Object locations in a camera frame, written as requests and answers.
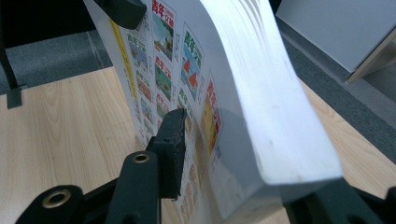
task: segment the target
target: black metal stand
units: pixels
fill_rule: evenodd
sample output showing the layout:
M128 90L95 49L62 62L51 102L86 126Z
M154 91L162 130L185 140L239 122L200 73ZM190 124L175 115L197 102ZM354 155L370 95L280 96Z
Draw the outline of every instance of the black metal stand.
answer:
M12 71L11 64L6 53L6 46L4 44L3 36L3 20L1 13L1 1L0 1L0 63L3 66L4 72L7 77L9 91L7 91L7 108L14 108L22 105L21 88L18 86L17 79L15 78L14 72Z
M147 6L140 0L94 0L118 26L136 29L145 16Z
M72 185L48 189L17 223L161 223L161 199L180 195L186 115L167 113L146 151L125 158L119 178L86 195Z
M340 179L284 204L291 224L396 223L396 187L382 200Z

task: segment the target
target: book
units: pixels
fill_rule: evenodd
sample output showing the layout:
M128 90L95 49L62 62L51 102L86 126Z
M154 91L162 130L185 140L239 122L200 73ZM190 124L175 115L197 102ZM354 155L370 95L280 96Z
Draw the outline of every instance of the book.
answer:
M137 137L186 108L181 223L251 223L342 176L267 1L142 0L133 30L84 0Z

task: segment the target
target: wooden table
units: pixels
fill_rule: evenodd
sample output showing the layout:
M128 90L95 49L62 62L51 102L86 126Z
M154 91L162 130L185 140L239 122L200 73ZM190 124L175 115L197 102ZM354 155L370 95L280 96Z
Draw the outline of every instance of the wooden table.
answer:
M304 86L339 152L345 178L384 198L396 186L396 166ZM23 106L7 109L0 96L0 222L14 223L41 192L72 184L84 193L117 177L123 159L143 146L114 68L22 92ZM177 223L163 202L163 222ZM261 223L288 223L285 210Z

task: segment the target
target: floor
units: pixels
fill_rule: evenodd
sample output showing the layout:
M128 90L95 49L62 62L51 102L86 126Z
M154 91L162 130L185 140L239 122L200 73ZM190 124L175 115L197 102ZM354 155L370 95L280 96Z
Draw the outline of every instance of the floor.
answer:
M352 84L349 74L282 21L277 21L299 78L356 130L396 163L396 65ZM7 49L23 88L112 65L96 31ZM0 94L7 91L0 71Z

